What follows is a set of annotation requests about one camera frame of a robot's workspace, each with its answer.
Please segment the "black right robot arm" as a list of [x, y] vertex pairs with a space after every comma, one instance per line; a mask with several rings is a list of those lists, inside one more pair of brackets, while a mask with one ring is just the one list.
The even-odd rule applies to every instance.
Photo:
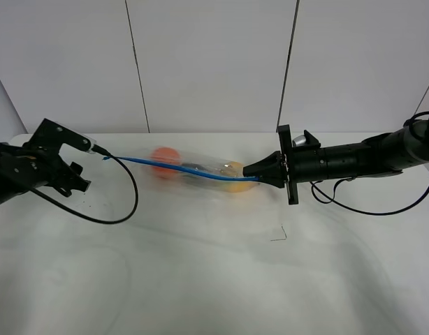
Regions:
[[244, 167], [242, 174], [264, 184], [285, 188], [290, 205], [298, 204], [298, 185], [301, 183], [389, 177], [429, 163], [429, 119], [424, 119], [424, 113], [406, 120], [396, 132], [331, 147], [321, 146], [309, 131], [292, 137], [288, 125], [279, 126], [277, 133], [280, 149]]

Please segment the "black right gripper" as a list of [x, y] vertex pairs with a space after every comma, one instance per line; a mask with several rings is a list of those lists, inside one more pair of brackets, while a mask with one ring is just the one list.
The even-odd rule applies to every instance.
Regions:
[[[287, 189], [289, 204], [298, 204], [298, 184], [315, 181], [319, 178], [320, 162], [319, 153], [321, 144], [309, 131], [303, 134], [307, 143], [301, 147], [294, 147], [290, 125], [277, 127], [281, 153], [274, 151], [264, 159], [244, 166], [242, 175], [244, 177], [258, 177], [259, 182]], [[281, 166], [286, 174], [281, 175]]]

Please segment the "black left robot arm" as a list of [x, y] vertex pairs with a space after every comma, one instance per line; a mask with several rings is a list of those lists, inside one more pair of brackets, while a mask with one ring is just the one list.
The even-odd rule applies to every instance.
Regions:
[[44, 119], [24, 144], [0, 142], [0, 204], [43, 186], [67, 198], [73, 190], [85, 192], [90, 182], [81, 177], [83, 167], [67, 164], [59, 154], [65, 144], [89, 153], [96, 141]]

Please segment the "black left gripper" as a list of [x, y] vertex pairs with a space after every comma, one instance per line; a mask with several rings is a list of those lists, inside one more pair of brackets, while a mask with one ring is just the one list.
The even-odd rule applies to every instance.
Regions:
[[29, 140], [19, 147], [0, 143], [0, 168], [4, 172], [33, 188], [52, 187], [65, 197], [73, 190], [85, 192], [89, 188], [90, 182], [81, 177], [82, 166], [66, 163], [61, 149], [35, 147]]

